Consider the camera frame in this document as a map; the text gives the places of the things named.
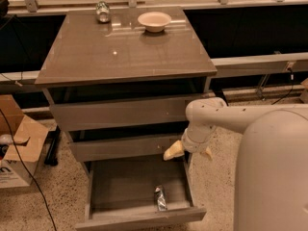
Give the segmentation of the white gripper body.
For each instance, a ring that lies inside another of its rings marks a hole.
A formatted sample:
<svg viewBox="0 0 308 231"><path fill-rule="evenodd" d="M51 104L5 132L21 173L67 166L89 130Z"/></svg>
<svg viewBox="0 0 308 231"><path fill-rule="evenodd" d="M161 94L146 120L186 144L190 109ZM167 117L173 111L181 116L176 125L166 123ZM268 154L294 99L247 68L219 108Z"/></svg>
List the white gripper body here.
<svg viewBox="0 0 308 231"><path fill-rule="evenodd" d="M215 129L215 126L189 125L181 138L183 148L190 153L201 152L208 146Z"/></svg>

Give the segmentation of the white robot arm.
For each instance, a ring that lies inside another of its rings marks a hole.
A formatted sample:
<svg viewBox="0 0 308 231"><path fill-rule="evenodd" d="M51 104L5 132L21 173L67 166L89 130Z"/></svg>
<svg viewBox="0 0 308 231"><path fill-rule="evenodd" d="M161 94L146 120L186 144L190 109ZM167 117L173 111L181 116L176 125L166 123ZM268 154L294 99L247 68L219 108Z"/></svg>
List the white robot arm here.
<svg viewBox="0 0 308 231"><path fill-rule="evenodd" d="M236 163L234 231L308 231L308 105L229 106L218 97L186 108L171 160L205 149L216 128L243 135Z"/></svg>

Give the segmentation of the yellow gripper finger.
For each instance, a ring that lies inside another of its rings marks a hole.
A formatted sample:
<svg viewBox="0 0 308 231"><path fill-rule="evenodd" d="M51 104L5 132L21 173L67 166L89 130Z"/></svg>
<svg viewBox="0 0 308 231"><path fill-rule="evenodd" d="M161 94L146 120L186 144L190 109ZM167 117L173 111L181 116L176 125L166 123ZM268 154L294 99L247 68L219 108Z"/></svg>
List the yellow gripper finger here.
<svg viewBox="0 0 308 231"><path fill-rule="evenodd" d="M168 161L173 158L181 157L185 154L182 142L176 141L169 149L164 153L164 160Z"/></svg>
<svg viewBox="0 0 308 231"><path fill-rule="evenodd" d="M201 152L201 155L208 158L210 161L213 160L212 151L209 147L207 147L205 150Z"/></svg>

